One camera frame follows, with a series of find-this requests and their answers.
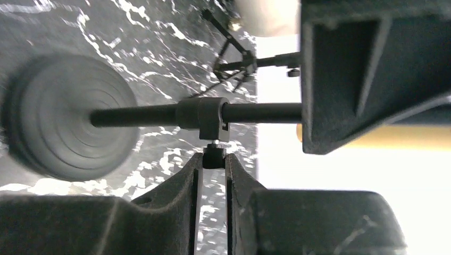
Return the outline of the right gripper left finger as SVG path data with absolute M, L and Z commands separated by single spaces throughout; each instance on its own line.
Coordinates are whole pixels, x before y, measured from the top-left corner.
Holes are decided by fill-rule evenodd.
M 1 254 L 194 254 L 202 157 L 132 201 L 1 197 Z

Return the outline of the beige microphone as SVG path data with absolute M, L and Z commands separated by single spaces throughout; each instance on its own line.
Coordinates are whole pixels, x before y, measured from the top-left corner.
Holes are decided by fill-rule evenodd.
M 80 55 L 49 55 L 16 75 L 2 113 L 9 142 L 36 172 L 65 181 L 98 179 L 118 168 L 142 126 L 195 130 L 228 141 L 232 123 L 303 124 L 303 104 L 232 104 L 221 97 L 138 106 L 125 79 Z

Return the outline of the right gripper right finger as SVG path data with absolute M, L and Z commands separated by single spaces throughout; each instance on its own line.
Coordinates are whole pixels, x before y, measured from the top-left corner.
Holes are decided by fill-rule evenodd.
M 225 173 L 229 254 L 407 254 L 378 193 L 267 189 L 233 154 Z

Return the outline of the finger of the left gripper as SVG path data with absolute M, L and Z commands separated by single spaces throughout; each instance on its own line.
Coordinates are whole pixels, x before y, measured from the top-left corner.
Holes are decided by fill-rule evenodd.
M 450 123 L 450 1 L 302 1 L 303 151 Z

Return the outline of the black tripod microphone stand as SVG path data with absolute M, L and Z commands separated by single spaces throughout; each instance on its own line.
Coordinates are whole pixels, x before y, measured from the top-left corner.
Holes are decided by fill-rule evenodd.
M 285 66 L 288 69 L 288 77 L 295 78 L 300 76 L 299 52 L 281 54 L 267 58 L 256 58 L 254 53 L 251 50 L 245 49 L 238 42 L 238 40 L 213 16 L 210 10 L 202 10 L 202 18 L 210 22 L 223 36 L 225 36 L 226 41 L 212 66 L 213 74 L 219 79 L 219 82 L 211 87 L 208 87 L 204 91 L 191 95 L 190 98 L 204 95 L 217 86 L 231 80 L 237 81 L 237 85 L 232 91 L 236 92 L 236 90 L 238 90 L 243 83 L 253 80 L 253 74 L 256 73 L 259 67 Z M 241 54 L 241 61 L 232 63 L 222 62 L 224 54 L 230 45 L 234 46 L 234 48 Z

